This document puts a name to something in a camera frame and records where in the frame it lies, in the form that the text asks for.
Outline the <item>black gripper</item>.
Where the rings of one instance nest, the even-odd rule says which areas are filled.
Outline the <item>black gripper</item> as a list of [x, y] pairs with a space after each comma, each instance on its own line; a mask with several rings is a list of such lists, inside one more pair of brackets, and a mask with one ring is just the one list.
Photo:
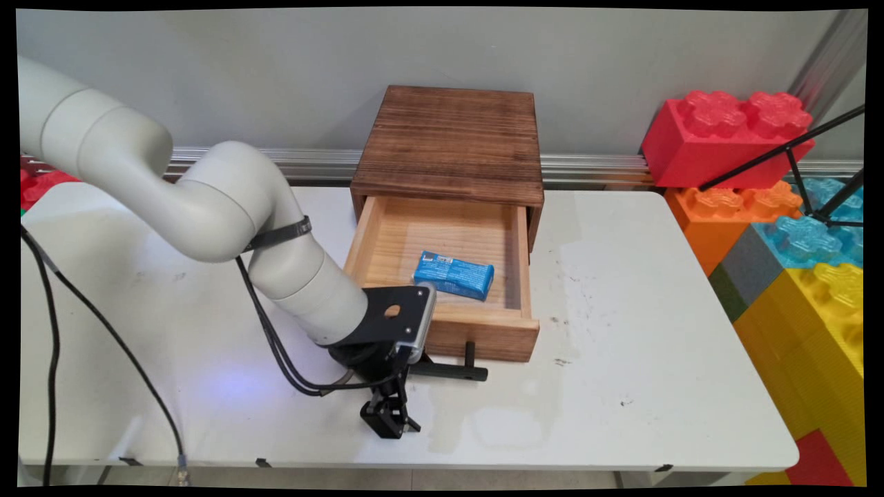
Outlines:
[[393, 342], [329, 348], [331, 358], [362, 380], [340, 389], [372, 384], [372, 399], [363, 404], [359, 414], [380, 438], [401, 438], [406, 431], [422, 430], [407, 410], [406, 380], [414, 352], [414, 347]]

